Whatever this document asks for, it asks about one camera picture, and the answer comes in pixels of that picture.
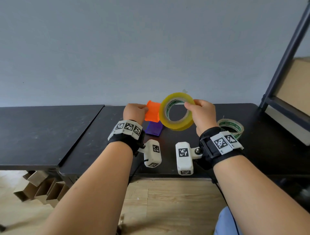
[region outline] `wooden floor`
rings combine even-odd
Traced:
[[[53,208],[20,202],[14,187],[24,172],[0,171],[0,224],[3,234],[35,234]],[[122,214],[125,234],[211,235],[225,207],[218,189],[198,179],[135,180],[127,189]]]

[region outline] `metal screw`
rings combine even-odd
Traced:
[[[200,148],[195,149],[195,154],[199,155],[201,153]]]

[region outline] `hand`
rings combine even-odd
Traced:
[[[200,137],[203,132],[211,127],[218,126],[214,104],[205,100],[194,100],[195,104],[184,103],[185,108],[192,112],[196,132]]]
[[[134,120],[142,125],[147,111],[146,104],[127,104],[124,109],[123,119]]]

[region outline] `desk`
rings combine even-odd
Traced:
[[[302,144],[290,132],[255,104],[216,104],[217,120],[234,119],[243,124],[245,131],[239,139],[244,146],[246,157],[263,173],[273,176],[310,177],[310,148]],[[175,105],[170,118],[182,118],[184,106]],[[107,138],[115,124],[122,120],[124,106],[104,107],[93,121],[87,132],[72,150],[59,173],[75,182],[95,161],[107,145]],[[141,166],[136,172],[142,177],[206,177],[204,171],[194,164],[194,174],[180,176],[177,172],[175,144],[186,141],[192,148],[198,146],[196,127],[192,125],[184,131],[163,129],[160,137],[146,135],[148,139],[158,140],[162,153],[162,163],[156,168]],[[143,161],[139,153],[133,159],[131,174]]]
[[[104,105],[0,108],[0,170],[50,170]]]

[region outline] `forearm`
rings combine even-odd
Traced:
[[[310,214],[244,156],[214,166],[228,206],[244,234],[307,234]]]
[[[61,199],[40,234],[115,235],[132,157],[127,144],[110,143]]]

